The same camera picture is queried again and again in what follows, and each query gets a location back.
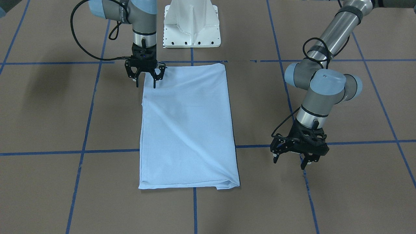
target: white bracket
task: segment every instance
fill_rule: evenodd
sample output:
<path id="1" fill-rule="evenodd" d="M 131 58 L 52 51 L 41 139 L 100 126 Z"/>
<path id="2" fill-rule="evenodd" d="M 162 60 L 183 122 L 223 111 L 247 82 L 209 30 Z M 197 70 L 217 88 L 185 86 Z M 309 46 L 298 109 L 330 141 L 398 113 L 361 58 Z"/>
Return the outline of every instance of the white bracket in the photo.
<path id="1" fill-rule="evenodd" d="M 211 0 L 172 0 L 165 7 L 163 46 L 167 48 L 221 45 L 218 7 Z"/>

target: black band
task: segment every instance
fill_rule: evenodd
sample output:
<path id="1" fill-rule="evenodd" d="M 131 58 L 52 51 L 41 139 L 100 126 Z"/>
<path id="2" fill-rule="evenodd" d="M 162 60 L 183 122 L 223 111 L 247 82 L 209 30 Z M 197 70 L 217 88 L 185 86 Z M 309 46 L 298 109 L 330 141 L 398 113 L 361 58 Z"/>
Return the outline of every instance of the black band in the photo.
<path id="1" fill-rule="evenodd" d="M 320 118 L 325 118 L 325 117 L 328 117 L 328 115 L 320 115 L 320 114 L 315 114 L 315 113 L 313 113 L 313 112 L 310 112 L 309 110 L 307 110 L 305 107 L 303 107 L 303 105 L 301 105 L 301 107 L 302 107 L 302 110 L 304 110 L 306 113 L 308 113 L 308 114 L 310 114 L 310 115 L 313 115 L 313 116 L 316 116 L 316 117 L 320 117 Z"/>
<path id="2" fill-rule="evenodd" d="M 129 0 L 119 0 L 119 1 L 124 7 L 127 7 L 127 4 L 129 3 Z M 129 21 L 127 20 L 127 13 L 124 7 L 119 6 L 120 20 L 123 24 L 130 24 Z"/>
<path id="3" fill-rule="evenodd" d="M 156 32 L 151 32 L 151 33 L 143 33 L 143 32 L 137 32 L 136 30 L 133 29 L 133 32 L 142 36 L 151 36 L 151 35 L 155 35 Z"/>
<path id="4" fill-rule="evenodd" d="M 325 55 L 325 57 L 327 56 L 327 50 L 325 49 L 325 47 L 320 46 L 320 45 L 314 45 L 310 48 L 310 50 L 308 50 L 308 53 L 311 51 L 318 51 L 319 53 Z M 334 55 L 331 53 L 331 51 L 329 51 L 329 55 L 331 55 L 331 59 L 334 58 Z"/>
<path id="5" fill-rule="evenodd" d="M 338 13 L 336 13 L 336 15 L 341 13 L 341 12 L 344 12 L 344 11 L 351 12 L 354 15 L 356 15 L 358 17 L 358 25 L 361 23 L 361 20 L 363 19 L 363 12 L 360 9 L 358 9 L 357 7 L 353 7 L 353 6 L 343 6 L 338 11 Z"/>

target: light blue towel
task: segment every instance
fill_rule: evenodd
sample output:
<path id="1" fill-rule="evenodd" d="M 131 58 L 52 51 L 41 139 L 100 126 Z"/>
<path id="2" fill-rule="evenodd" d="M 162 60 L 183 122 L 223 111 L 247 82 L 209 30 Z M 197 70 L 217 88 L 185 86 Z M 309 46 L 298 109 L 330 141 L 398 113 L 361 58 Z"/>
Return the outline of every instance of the light blue towel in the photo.
<path id="1" fill-rule="evenodd" d="M 223 64 L 146 74 L 139 189 L 240 185 Z"/>

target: light blue joint cap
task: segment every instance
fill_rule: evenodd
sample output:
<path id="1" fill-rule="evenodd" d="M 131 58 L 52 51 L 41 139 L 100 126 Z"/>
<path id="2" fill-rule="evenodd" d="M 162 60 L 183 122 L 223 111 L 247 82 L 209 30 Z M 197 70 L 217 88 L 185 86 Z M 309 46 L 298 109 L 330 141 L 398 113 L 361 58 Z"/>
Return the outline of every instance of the light blue joint cap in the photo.
<path id="1" fill-rule="evenodd" d="M 142 11 L 156 15 L 157 14 L 157 2 L 156 0 L 130 0 L 133 5 Z"/>
<path id="2" fill-rule="evenodd" d="M 329 69 L 319 69 L 309 87 L 318 94 L 321 95 L 335 95 L 344 90 L 346 77 L 337 71 Z"/>
<path id="3" fill-rule="evenodd" d="M 6 12 L 0 7 L 0 18 L 6 16 Z"/>
<path id="4" fill-rule="evenodd" d="M 361 91 L 363 91 L 363 82 L 361 81 L 361 79 L 358 76 L 355 75 L 350 75 L 355 79 L 355 82 L 357 82 L 357 92 L 355 92 L 355 95 L 350 99 L 353 100 L 354 98 L 358 97 L 361 93 Z"/>
<path id="5" fill-rule="evenodd" d="M 105 19 L 104 7 L 102 0 L 89 0 L 88 1 L 89 10 L 95 16 Z"/>
<path id="6" fill-rule="evenodd" d="M 290 84 L 291 86 L 295 86 L 295 87 L 296 87 L 296 85 L 295 85 L 295 77 L 294 77 L 294 75 L 295 75 L 295 67 L 298 64 L 299 63 L 297 63 L 297 62 L 292 63 L 291 65 L 289 65 L 286 68 L 286 71 L 285 71 L 285 81 L 286 81 L 286 83 Z"/>

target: brown floor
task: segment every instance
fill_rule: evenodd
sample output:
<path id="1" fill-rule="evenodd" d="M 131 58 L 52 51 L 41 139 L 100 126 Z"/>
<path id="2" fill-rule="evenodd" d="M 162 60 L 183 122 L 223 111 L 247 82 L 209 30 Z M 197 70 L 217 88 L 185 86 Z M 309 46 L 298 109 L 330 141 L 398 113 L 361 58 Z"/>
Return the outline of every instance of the brown floor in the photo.
<path id="1" fill-rule="evenodd" d="M 212 0 L 222 45 L 193 50 L 162 48 L 159 15 L 159 60 L 226 66 L 241 186 L 144 191 L 142 88 L 122 61 L 101 63 L 77 47 L 77 2 L 23 0 L 0 19 L 0 233 L 416 233 L 413 9 L 373 10 L 331 62 L 364 88 L 333 108 L 331 150 L 304 172 L 299 155 L 273 164 L 267 147 L 290 114 L 287 95 L 293 109 L 305 95 L 286 90 L 282 69 L 303 58 L 303 42 L 320 36 L 338 4 Z M 93 54 L 130 55 L 130 25 L 105 46 L 107 20 L 87 6 L 74 25 Z"/>

